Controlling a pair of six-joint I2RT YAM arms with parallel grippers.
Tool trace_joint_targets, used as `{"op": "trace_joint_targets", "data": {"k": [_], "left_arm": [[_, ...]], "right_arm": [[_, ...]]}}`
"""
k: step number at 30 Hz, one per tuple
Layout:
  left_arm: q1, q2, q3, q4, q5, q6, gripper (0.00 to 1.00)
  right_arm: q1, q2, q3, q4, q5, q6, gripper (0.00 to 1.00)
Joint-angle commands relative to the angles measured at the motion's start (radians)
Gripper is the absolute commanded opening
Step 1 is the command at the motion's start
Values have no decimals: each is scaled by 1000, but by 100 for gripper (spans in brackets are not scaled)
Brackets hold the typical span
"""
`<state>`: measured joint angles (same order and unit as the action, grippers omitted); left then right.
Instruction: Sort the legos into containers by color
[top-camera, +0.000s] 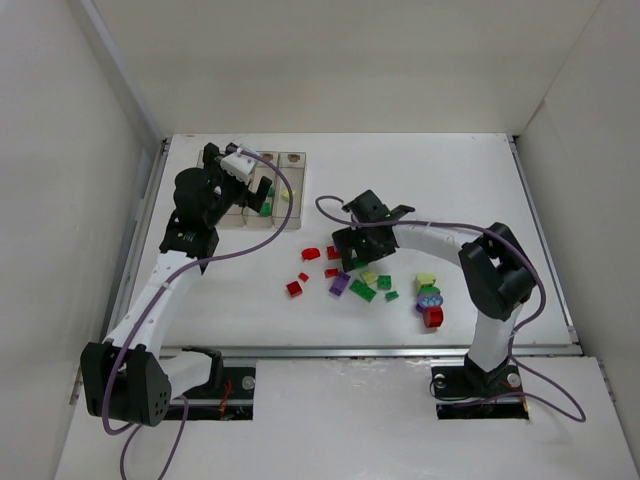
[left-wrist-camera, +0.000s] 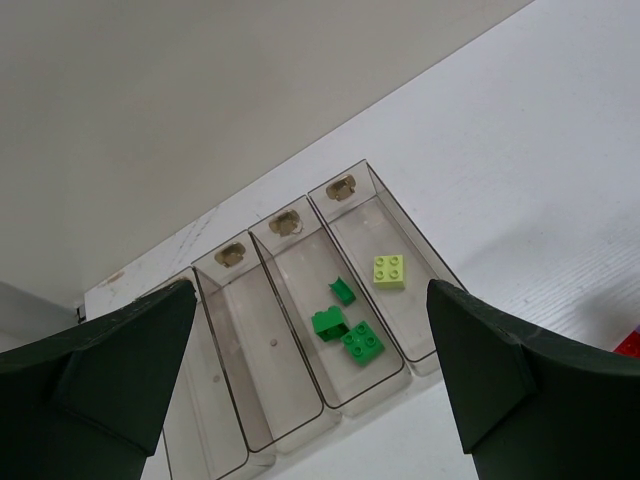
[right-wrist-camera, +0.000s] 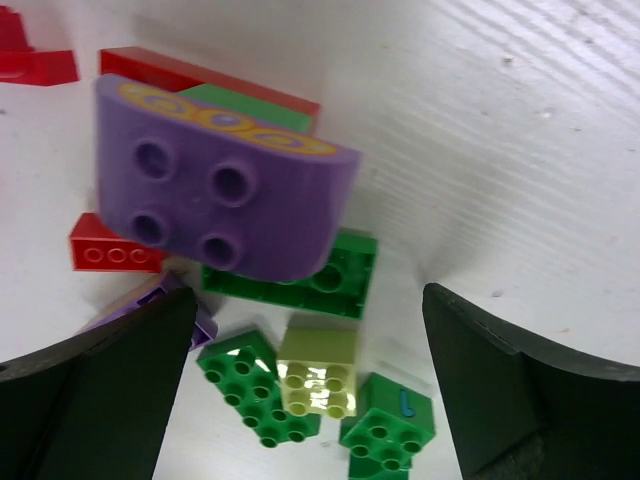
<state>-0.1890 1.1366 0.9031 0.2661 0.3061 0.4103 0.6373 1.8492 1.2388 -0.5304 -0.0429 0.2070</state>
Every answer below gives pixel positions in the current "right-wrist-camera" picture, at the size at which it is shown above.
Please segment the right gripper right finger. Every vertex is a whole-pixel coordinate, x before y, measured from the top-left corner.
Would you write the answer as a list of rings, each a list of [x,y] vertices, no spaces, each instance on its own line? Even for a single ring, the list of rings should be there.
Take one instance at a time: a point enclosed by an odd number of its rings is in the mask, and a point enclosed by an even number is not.
[[[636,479],[639,369],[429,283],[422,311],[465,479]]]

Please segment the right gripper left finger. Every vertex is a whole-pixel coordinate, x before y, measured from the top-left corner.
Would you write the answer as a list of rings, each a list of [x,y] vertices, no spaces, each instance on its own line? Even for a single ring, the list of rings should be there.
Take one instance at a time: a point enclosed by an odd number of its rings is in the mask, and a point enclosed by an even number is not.
[[[196,310],[183,287],[2,363],[2,478],[152,478]]]

